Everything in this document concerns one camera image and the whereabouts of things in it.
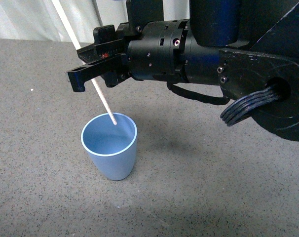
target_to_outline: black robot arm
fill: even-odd
[[[87,64],[67,72],[73,91],[96,76],[107,87],[130,77],[165,81],[185,98],[235,100],[221,114],[228,126],[252,117],[299,141],[299,1],[284,1],[288,11],[271,16],[273,24],[262,21],[258,2],[190,0],[190,19],[163,21],[162,0],[127,0],[129,22],[96,28],[95,42],[77,51]],[[223,98],[177,83],[218,85]]]

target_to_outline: white curtain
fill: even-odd
[[[80,42],[93,29],[127,22],[124,0],[60,0]],[[164,0],[165,20],[189,18],[189,0]],[[51,0],[0,0],[0,38],[71,41]]]

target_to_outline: gray floor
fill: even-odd
[[[229,128],[224,106],[163,82],[99,80],[139,130],[131,174],[108,180],[81,145],[105,109],[92,83],[72,92],[79,65],[71,43],[0,39],[0,236],[299,236],[298,142],[252,119]]]

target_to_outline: black cable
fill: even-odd
[[[226,105],[229,102],[229,98],[226,97],[214,97],[209,95],[199,94],[194,91],[186,90],[180,88],[178,86],[173,85],[172,83],[168,82],[167,87],[169,90],[174,92],[175,94],[182,96],[186,99],[197,100],[202,103],[211,104],[211,105]]]
[[[250,117],[251,112],[256,108],[281,98],[281,92],[277,90],[277,85],[274,84],[264,90],[253,92],[236,100],[222,112],[220,118],[222,118],[228,126],[233,126]]]

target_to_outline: cup rim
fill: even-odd
[[[90,149],[85,145],[84,140],[83,140],[83,135],[84,135],[84,131],[85,131],[86,127],[87,127],[92,121],[94,121],[95,119],[97,119],[97,118],[99,118],[99,117],[101,117],[101,116],[109,116],[108,113],[105,113],[105,114],[98,115],[98,116],[92,118],[92,119],[85,125],[85,127],[82,129],[80,138],[81,138],[81,143],[82,143],[82,145],[84,146],[84,148],[86,149],[86,151],[88,151],[89,153],[91,153],[91,154],[93,154],[93,155],[95,155],[95,156],[99,156],[99,157],[112,157],[112,156],[118,155],[118,154],[120,154],[120,153],[122,153],[122,152],[128,150],[128,149],[134,144],[134,142],[135,142],[135,140],[136,140],[136,137],[137,137],[137,133],[138,133],[138,130],[137,130],[137,128],[136,128],[136,124],[135,124],[135,122],[134,122],[129,116],[127,116],[127,115],[124,115],[124,114],[121,114],[121,113],[113,113],[113,114],[114,114],[114,115],[119,115],[119,116],[124,116],[124,117],[126,117],[128,120],[130,120],[130,122],[133,124],[135,132],[134,132],[134,137],[133,137],[131,143],[130,143],[126,148],[124,148],[123,150],[121,150],[121,151],[119,151],[119,152],[116,152],[116,153],[112,153],[112,154],[100,154],[100,153],[96,153],[96,152],[93,152],[92,150],[90,150]]]

